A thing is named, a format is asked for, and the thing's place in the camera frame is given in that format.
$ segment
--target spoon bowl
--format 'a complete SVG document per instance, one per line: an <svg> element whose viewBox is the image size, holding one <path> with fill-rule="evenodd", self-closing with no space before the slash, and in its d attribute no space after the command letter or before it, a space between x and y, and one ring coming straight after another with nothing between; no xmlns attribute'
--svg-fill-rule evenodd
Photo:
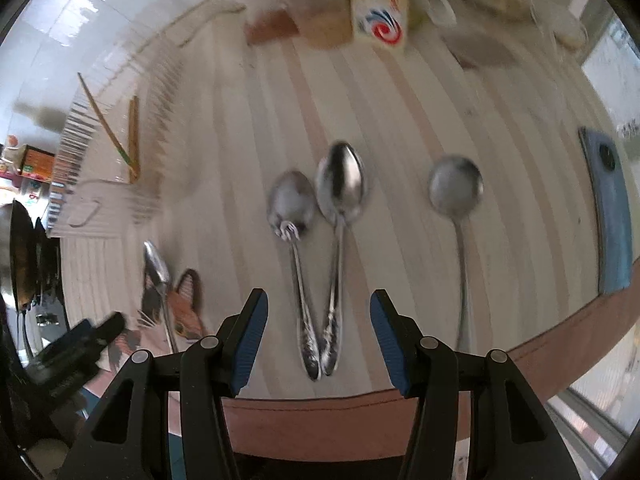
<svg viewBox="0 0 640 480"><path fill-rule="evenodd" d="M460 222L480 202L484 185L480 170L471 160L448 155L431 170L428 191L429 202L435 211Z"/></svg>
<svg viewBox="0 0 640 480"><path fill-rule="evenodd" d="M360 215L366 195L360 156L347 142L336 142L316 173L316 198L322 215L332 225L336 225L338 216L350 224Z"/></svg>
<svg viewBox="0 0 640 480"><path fill-rule="evenodd" d="M147 240L145 243L145 267L150 271L149 277L155 288L167 286L171 283L171 274L166 266L166 262L153 242Z"/></svg>
<svg viewBox="0 0 640 480"><path fill-rule="evenodd" d="M267 220L280 237L283 222L292 223L299 236L311 225L316 215L316 197L308 178L299 171L287 171L271 189Z"/></svg>

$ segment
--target wooden table surface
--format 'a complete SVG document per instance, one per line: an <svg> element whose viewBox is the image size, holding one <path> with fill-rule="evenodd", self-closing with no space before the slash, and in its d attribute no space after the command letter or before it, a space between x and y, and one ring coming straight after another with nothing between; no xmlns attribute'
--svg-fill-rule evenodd
<svg viewBox="0 0 640 480"><path fill-rule="evenodd" d="M465 225L476 352L514 348L593 300L596 219L577 129L614 134L607 113L580 67L533 25L457 10L464 30L499 40L515 63L463 70L430 25L394 55L362 44L322 52L299 38L249 47L242 14L210 22L184 48L180 100L192 185L121 239L63 239L71 325L120 310L135 328L142 242L150 238L174 276L187 267L200 273L210 332L240 310L253 287L267 292L270 316L241 397L348 397L391 388L369 320L373 290L386 288L423 333L448 344L456 336L454 230L425 194L431 166L446 153L468 156L484 178L482 203ZM266 197L290 168L313 180L338 139L359 151L372 186L346 237L341 361L332 377L313 383L297 348L287 247L267 224ZM638 233L638 192L618 151ZM301 247L320 326L332 228L319 214Z"/></svg>

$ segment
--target blue gripper pad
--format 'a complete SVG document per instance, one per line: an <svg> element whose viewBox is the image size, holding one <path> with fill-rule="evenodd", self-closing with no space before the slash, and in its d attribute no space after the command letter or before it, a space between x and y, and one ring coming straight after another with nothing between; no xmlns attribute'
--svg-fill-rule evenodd
<svg viewBox="0 0 640 480"><path fill-rule="evenodd" d="M411 386L408 373L408 364L402 350L404 332L401 320L398 319L391 299L385 290L376 290L371 295L369 302L371 324L376 332L382 357L385 359L386 371L389 379L402 396L409 392Z"/></svg>
<svg viewBox="0 0 640 480"><path fill-rule="evenodd" d="M616 143L607 134L578 131L598 218L600 269L598 292L612 294L631 284L633 235L625 176Z"/></svg>
<svg viewBox="0 0 640 480"><path fill-rule="evenodd" d="M235 396L249 382L268 313L267 293L261 288L254 288L223 347L232 351L229 386Z"/></svg>

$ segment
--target silver spoon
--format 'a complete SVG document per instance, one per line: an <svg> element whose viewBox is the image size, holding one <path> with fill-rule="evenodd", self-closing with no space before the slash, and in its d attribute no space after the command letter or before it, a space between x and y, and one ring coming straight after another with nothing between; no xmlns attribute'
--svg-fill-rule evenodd
<svg viewBox="0 0 640 480"><path fill-rule="evenodd" d="M331 146L316 173L316 198L324 217L335 227L329 302L322 330L322 373L331 375L338 365L342 345L342 260L345 225L362 211L367 193L364 167L356 151L346 142Z"/></svg>
<svg viewBox="0 0 640 480"><path fill-rule="evenodd" d="M299 171L287 171L271 189L267 220L277 236L289 243L293 286L298 301L298 345L307 375L314 381L322 376L318 340L306 301L298 240L309 228L316 214L314 188Z"/></svg>
<svg viewBox="0 0 640 480"><path fill-rule="evenodd" d="M164 318L164 333L169 343L169 350L172 354L175 354L178 347L175 343L174 330L172 329L171 317L169 316L169 307L166 303L166 295L169 292L169 286L171 284L171 275L158 249L156 249L153 242L149 240L145 242L145 269L149 272L151 282L160 295L162 317Z"/></svg>
<svg viewBox="0 0 640 480"><path fill-rule="evenodd" d="M431 170L429 176L429 202L431 206L453 223L458 243L460 262L460 318L456 350L469 352L468 300L465 238L462 221L466 219L482 198L482 175L478 167L468 158L460 155L447 155L441 158Z"/></svg>

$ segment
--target spoon handle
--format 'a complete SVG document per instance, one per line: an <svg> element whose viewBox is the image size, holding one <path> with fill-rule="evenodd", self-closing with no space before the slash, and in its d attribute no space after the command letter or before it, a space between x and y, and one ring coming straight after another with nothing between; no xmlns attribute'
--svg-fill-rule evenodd
<svg viewBox="0 0 640 480"><path fill-rule="evenodd" d="M458 243L458 261L460 263L460 318L458 320L458 336L456 337L456 351L471 352L469 306L467 299L467 278L466 278L466 254L465 236L462 232L462 225L453 222L456 229L456 241Z"/></svg>
<svg viewBox="0 0 640 480"><path fill-rule="evenodd" d="M309 312L309 306L306 302L305 283L302 278L302 265L300 264L300 255L298 254L298 244L294 236L289 237L289 247L291 252L291 268L293 271L293 287L296 291L296 299L298 300L298 345L300 346L300 355L302 363L309 378L317 381L322 372L320 370L320 355L318 351L318 340L316 339L316 330L314 322Z"/></svg>
<svg viewBox="0 0 640 480"><path fill-rule="evenodd" d="M24 339L24 349L27 352L27 359L29 362L33 360L33 350L31 350L31 345L29 343L29 338L27 337L27 309L23 309L22 311L22 338Z"/></svg>
<svg viewBox="0 0 640 480"><path fill-rule="evenodd" d="M178 345L175 342L174 326L171 323L169 305L166 302L166 290L163 290L160 294L160 306L162 309L162 317L164 318L164 335L166 336L166 342L169 345L170 352L175 354L178 351Z"/></svg>
<svg viewBox="0 0 640 480"><path fill-rule="evenodd" d="M334 257L331 271L329 303L322 332L322 373L329 376L338 367L342 345L342 260L344 218L338 215L335 223Z"/></svg>

